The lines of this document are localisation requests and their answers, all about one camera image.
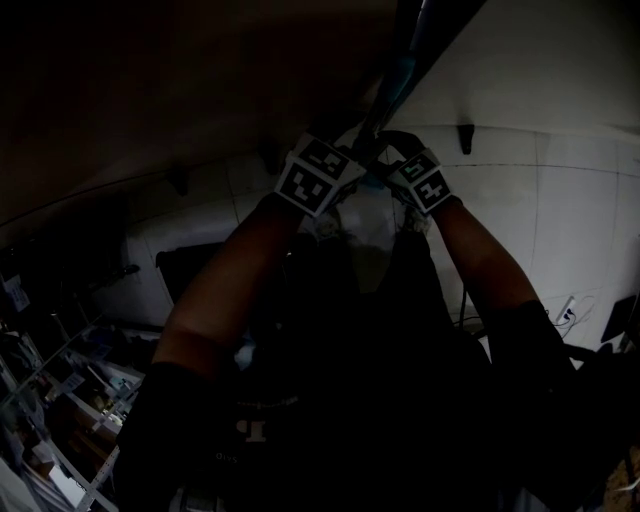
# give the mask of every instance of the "metal bar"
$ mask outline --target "metal bar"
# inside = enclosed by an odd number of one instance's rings
[[[75,512],[86,512],[89,510],[89,507],[93,503],[93,500],[98,500],[98,502],[107,510],[111,512],[117,512],[118,507],[116,507],[113,503],[111,503],[107,498],[104,497],[102,493],[98,491],[98,487],[104,483],[104,481],[108,478],[113,470],[113,465],[115,464],[118,455],[120,455],[120,448],[116,446],[107,460],[104,461],[104,464],[96,474],[96,477],[91,481],[91,486],[87,489],[87,494],[82,501],[76,507]]]

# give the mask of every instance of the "wire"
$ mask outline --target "wire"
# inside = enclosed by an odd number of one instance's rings
[[[578,318],[576,317],[576,315],[573,314],[572,311],[568,312],[569,315],[571,315],[573,317],[573,323],[569,326],[569,328],[567,329],[567,332],[565,332],[562,335],[562,339],[565,339],[567,337],[567,335],[571,332],[571,329],[573,329],[577,323]]]
[[[458,328],[462,327],[462,324],[464,323],[464,310],[467,307],[467,287],[466,286],[462,286],[462,304],[460,305],[460,319],[458,320]]]

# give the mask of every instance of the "forearm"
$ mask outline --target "forearm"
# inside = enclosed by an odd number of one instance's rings
[[[462,203],[448,201],[436,209],[433,218],[480,313],[538,300],[520,266]]]
[[[193,280],[167,322],[153,362],[215,379],[246,329],[249,312],[286,256],[302,212],[269,196]]]

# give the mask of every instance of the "white panel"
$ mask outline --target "white panel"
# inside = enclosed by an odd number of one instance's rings
[[[234,196],[261,190],[273,191],[278,182],[278,175],[267,172],[257,153],[228,158],[225,163]]]
[[[231,196],[223,161],[197,167],[187,173],[187,194],[181,196],[166,179],[152,183],[130,198],[131,222],[176,212]]]
[[[163,215],[141,225],[154,261],[161,251],[223,242],[236,227],[238,221],[231,199]]]
[[[640,178],[621,174],[607,284],[623,283],[640,285]]]
[[[640,177],[640,146],[618,142],[618,171]]]
[[[476,127],[471,154],[465,155],[455,126],[409,127],[404,130],[417,135],[442,165],[536,164],[533,132]]]
[[[536,151],[538,165],[617,170],[616,143],[612,140],[537,133]]]
[[[616,174],[559,167],[538,173],[534,288],[541,298],[600,288],[613,236]]]
[[[98,290],[93,298],[107,317],[162,326],[173,304],[139,228],[127,234],[125,245],[125,261],[140,271]]]

